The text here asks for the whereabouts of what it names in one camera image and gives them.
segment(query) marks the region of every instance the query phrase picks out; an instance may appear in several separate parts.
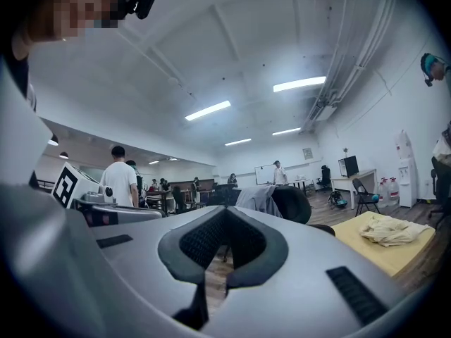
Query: folding chair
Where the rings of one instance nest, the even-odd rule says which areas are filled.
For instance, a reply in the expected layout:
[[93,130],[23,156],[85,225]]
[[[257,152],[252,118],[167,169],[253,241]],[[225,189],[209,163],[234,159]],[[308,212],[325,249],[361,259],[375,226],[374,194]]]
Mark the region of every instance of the folding chair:
[[362,209],[363,209],[364,205],[366,206],[366,209],[368,209],[368,211],[372,211],[368,207],[368,204],[374,204],[374,207],[376,208],[378,213],[381,214],[381,212],[379,211],[379,208],[377,206],[377,203],[379,202],[379,197],[376,200],[373,200],[374,194],[368,193],[368,191],[366,190],[366,188],[364,187],[364,185],[362,184],[360,179],[357,179],[357,178],[353,179],[352,185],[354,185],[354,189],[357,192],[357,194],[359,195],[359,201],[357,202],[357,211],[355,212],[355,216],[357,217],[359,214],[362,214]]

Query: water bottle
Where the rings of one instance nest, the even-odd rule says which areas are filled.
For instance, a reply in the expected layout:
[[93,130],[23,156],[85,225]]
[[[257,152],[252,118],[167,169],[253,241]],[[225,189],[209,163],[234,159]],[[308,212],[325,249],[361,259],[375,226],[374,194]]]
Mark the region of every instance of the water bottle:
[[378,208],[385,208],[388,205],[388,191],[383,182],[379,184],[377,193],[379,195]]
[[395,206],[399,204],[400,200],[400,187],[396,183],[396,178],[391,177],[391,182],[388,183],[388,205]]

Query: table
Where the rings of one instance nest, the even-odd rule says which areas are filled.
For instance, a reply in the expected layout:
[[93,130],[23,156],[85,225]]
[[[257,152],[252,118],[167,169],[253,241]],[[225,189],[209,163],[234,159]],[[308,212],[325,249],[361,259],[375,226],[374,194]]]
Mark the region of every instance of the table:
[[300,183],[302,183],[302,186],[304,188],[304,194],[307,196],[307,192],[305,191],[305,182],[308,181],[308,180],[309,179],[294,180],[293,182],[288,182],[288,184],[293,184],[293,187],[296,187],[296,184],[297,184],[297,187],[299,189],[301,189],[301,184]]
[[333,184],[334,182],[338,182],[338,181],[345,181],[348,184],[349,187],[349,191],[351,193],[351,209],[355,208],[355,204],[354,204],[354,193],[355,193],[355,189],[354,189],[354,185],[352,185],[352,180],[355,178],[363,178],[366,177],[368,175],[373,175],[374,176],[374,190],[377,189],[378,187],[378,178],[376,177],[376,169],[371,169],[371,170],[363,170],[357,174],[351,175],[350,177],[332,177],[330,179],[330,183],[332,184],[332,192],[335,191],[335,185]]
[[147,192],[147,198],[152,196],[151,200],[161,200],[161,210],[168,215],[168,202],[166,200],[166,195],[171,192],[156,191],[156,192]]
[[435,229],[424,230],[413,242],[405,245],[385,247],[371,243],[359,234],[359,228],[373,215],[384,216],[367,211],[346,222],[334,225],[332,228],[340,241],[369,259],[389,276],[396,277],[429,245],[435,235]]

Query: ceiling light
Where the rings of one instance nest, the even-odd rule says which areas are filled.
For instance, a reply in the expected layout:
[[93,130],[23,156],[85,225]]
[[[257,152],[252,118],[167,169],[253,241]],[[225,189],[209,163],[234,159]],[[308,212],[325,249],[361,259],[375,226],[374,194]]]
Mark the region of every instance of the ceiling light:
[[301,130],[301,128],[297,127],[295,129],[283,130],[282,132],[274,132],[273,135],[285,134],[286,132],[297,132],[299,130]]
[[49,144],[50,145],[54,145],[54,146],[58,146],[58,137],[55,134],[53,134],[51,136],[51,139],[49,140]]
[[244,139],[244,140],[238,140],[237,142],[231,142],[231,143],[227,143],[224,144],[225,146],[229,146],[229,145],[235,145],[235,144],[239,144],[239,143],[245,143],[245,142],[250,142],[251,139]]
[[324,84],[325,76],[311,77],[309,79],[296,80],[294,82],[284,82],[283,84],[274,85],[274,92],[281,92],[283,90],[294,89],[295,87],[308,87],[309,85]]
[[198,111],[197,113],[191,114],[189,116],[185,116],[185,119],[191,121],[196,118],[200,118],[203,115],[213,113],[214,111],[221,110],[221,109],[227,108],[229,106],[230,106],[229,100],[223,101],[222,103],[210,106],[209,108]]

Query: wooden floor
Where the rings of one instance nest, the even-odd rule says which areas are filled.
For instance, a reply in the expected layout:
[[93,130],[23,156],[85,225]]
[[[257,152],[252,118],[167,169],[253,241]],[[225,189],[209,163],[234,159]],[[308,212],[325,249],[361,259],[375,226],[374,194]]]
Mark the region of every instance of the wooden floor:
[[[317,192],[309,197],[311,218],[309,224],[336,225],[355,216],[355,210],[350,208],[350,194],[343,192],[343,198],[349,203],[345,209],[330,209],[327,200],[330,192]],[[441,214],[434,214],[428,220],[428,213],[438,206],[430,204],[416,204],[413,208],[386,207],[381,213],[394,218],[412,221],[418,224],[435,223]],[[443,264],[443,256],[450,248],[451,219],[446,218],[440,223],[433,241],[426,249],[395,278],[395,281],[406,291],[411,293],[430,282]],[[226,297],[226,276],[233,271],[233,258],[228,254],[227,262],[223,262],[225,247],[222,246],[206,271],[206,295],[209,315],[213,315]]]

